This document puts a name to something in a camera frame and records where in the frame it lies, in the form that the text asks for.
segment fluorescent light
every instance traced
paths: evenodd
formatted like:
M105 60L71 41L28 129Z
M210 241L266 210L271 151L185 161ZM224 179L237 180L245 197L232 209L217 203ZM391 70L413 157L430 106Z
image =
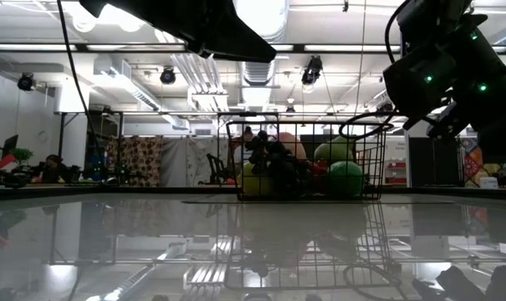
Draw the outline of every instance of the fluorescent light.
M124 112L124 115L159 115L158 112Z
M67 48L64 44L41 44L41 43L0 43L0 50L2 51L66 51ZM70 45L71 51L78 50L76 46Z
M294 51L293 45L285 45L285 44L271 44L271 47L277 51Z
M502 54L506 52L506 46L493 46L494 52L497 54Z
M383 95L386 92L386 89L383 89L381 92L377 93L376 96L373 97L373 99L378 99L381 95Z
M282 112L279 113L282 116L326 116L327 113L299 113L299 112Z
M125 44L89 44L87 49L90 51L116 51L116 52L181 52L186 49L186 46L181 43L170 44L141 44L141 43L125 43Z
M400 46L391 46L393 52L400 51ZM305 45L304 51L309 52L385 52L385 45Z
M204 116L204 115L217 115L217 112L169 112L169 115Z

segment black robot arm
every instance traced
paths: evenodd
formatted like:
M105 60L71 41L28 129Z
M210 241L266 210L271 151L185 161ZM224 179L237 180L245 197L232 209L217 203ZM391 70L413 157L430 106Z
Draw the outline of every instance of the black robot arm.
M407 1L397 18L407 55L384 71L404 128L450 98L427 134L453 140L471 125L485 154L506 156L506 66L478 29L487 16L467 13L471 0Z

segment spotlight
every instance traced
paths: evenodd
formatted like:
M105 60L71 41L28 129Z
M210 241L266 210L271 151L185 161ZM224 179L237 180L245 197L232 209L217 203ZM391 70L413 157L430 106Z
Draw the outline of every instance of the spotlight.
M314 89L314 83L320 77L320 72L323 70L323 62L320 56L312 56L309 65L303 73L301 83L303 83L303 92L310 93Z
M174 84L176 80L175 69L172 66L163 67L163 73L160 76L162 84Z
M22 91L32 92L37 87L37 82L33 79L32 73L23 73L18 80L17 87Z
M394 105L390 101L386 101L382 104L377 105L377 112L392 112L394 110Z

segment white ceiling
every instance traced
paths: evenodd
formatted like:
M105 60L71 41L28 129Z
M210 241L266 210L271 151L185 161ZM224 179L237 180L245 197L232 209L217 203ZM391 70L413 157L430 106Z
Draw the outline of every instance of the white ceiling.
M20 6L38 10L30 1L17 1ZM351 0L348 13L341 12L342 1L334 0L291 0L288 27L284 41L280 43L350 43L383 44L386 22L401 0ZM476 0L476 9L488 13L489 20L481 30L490 42L496 42L506 34L506 0ZM50 10L56 10L55 2L45 3ZM399 43L399 33L393 26L391 41ZM72 42L88 43L158 43L154 29L144 25L135 33L124 32L116 25L97 25L89 33L70 34ZM2 5L0 7L0 42L48 42L61 43L63 36L57 21L46 13L34 13L20 8ZM172 64L169 54L112 54L113 59L125 59L134 69L135 79L152 94L171 107L184 108L187 85L178 74L173 85L162 85L159 80L164 65ZM381 72L389 65L385 54L324 54L324 74L318 80L311 94L301 93L300 72L309 60L308 54L284 55L279 60L271 103L284 105L288 97L295 99L295 105L310 105L306 111L325 111L333 104L346 111L355 110L355 104L362 105L384 89L380 82ZM11 63L59 63L68 66L66 54L0 54L1 59ZM124 90L106 87L98 78L93 78L92 62L96 54L76 54L75 62L79 74L93 79L95 88L91 102L108 105L130 105L136 100ZM235 62L217 61L223 87L229 93L229 105L236 105L240 98L238 66ZM290 72L286 77L283 72Z

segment black cable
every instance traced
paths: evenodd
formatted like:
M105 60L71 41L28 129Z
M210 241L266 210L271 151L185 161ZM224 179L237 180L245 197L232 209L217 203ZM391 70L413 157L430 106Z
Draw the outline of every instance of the black cable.
M83 272L84 272L84 267L79 266L78 271L76 273L76 281L74 281L74 285L73 285L72 289L70 290L68 301L72 301L72 299L74 298L74 294L76 293L76 289L78 289L79 280L82 278Z
M87 105L85 104L84 95L82 94L82 90L79 87L78 74L76 73L76 67L74 66L72 50L70 49L69 34L67 33L67 23L65 22L65 16L63 12L63 6L61 5L61 0L57 0L57 3L58 3L59 18L61 19L61 29L63 30L65 46L67 47L67 55L69 56L70 69L72 70L72 77L74 78L76 89L78 90L79 99L81 100L82 105L84 106L84 113L89 123L91 135L93 136L93 140L95 140L96 153L99 156L100 161L100 169L102 170L103 173L105 173L104 157L102 155L102 152L100 151L99 139L96 136L95 126L93 125L93 120L91 119L91 116L89 114L89 109L87 109Z
M390 29L392 28L392 24L394 23L394 20L396 19L397 15L400 14L401 10L405 8L407 4L412 0L405 0L397 9L394 11L390 19L388 20L388 23L386 24L385 28L385 46L386 46L386 52L388 53L388 58L390 59L391 63L395 63L396 59L394 59L394 54L392 53L392 48L390 46Z
M353 264L350 264L349 266L347 266L347 268L344 268L342 275L344 277L345 283L351 289L353 289L353 291L358 293L360 296L363 296L369 300L374 300L374 301L392 301L393 300L393 298L381 298L381 297L377 297L377 296L374 296L372 294L369 294L369 293L366 293L366 292L363 292L362 290L360 290L360 288L357 285L353 284L353 282L350 280L350 277L348 275L349 271L352 271L355 268L362 268L363 270L365 268L367 268L367 269L370 269L372 272L379 274L386 281L388 281L388 284L390 284L393 288L396 289L396 291L400 294L401 299L403 301L409 301L409 298L406 296L406 294L401 289L401 280L400 279L392 276L387 271L385 271L382 268L379 268L373 264L353 263Z
M396 20L397 15L400 14L401 10L403 8L405 8L405 6L407 4L409 4L410 1L412 1L412 0L405 0L398 8L396 8L396 11L394 11L394 13L391 15L390 19L388 20L388 23L386 24L386 28L385 28L386 52L388 53L388 58L390 59L391 63L393 63L393 64L396 62L396 59L394 58L394 54L392 53L392 47L390 46L390 30L392 28L392 24L394 23L394 20ZM342 130L344 129L345 125L342 125L339 128L339 134L340 134L340 136L342 136L346 139L352 139L352 140L360 140L360 139L364 139L366 137L375 135L385 129L385 126L387 126L390 123L390 120L392 120L392 118L396 115L396 112L397 112L397 109L394 108L392 113L388 114L388 118L386 118L386 120L381 125L379 125L379 127L374 129L370 133L367 133L364 135L345 135L344 133L342 133ZM350 125L351 122L355 122L356 120L359 120L359 119L362 119L365 117L369 117L369 116L378 116L378 115L373 115L372 113L357 115L357 116L347 120L346 124Z

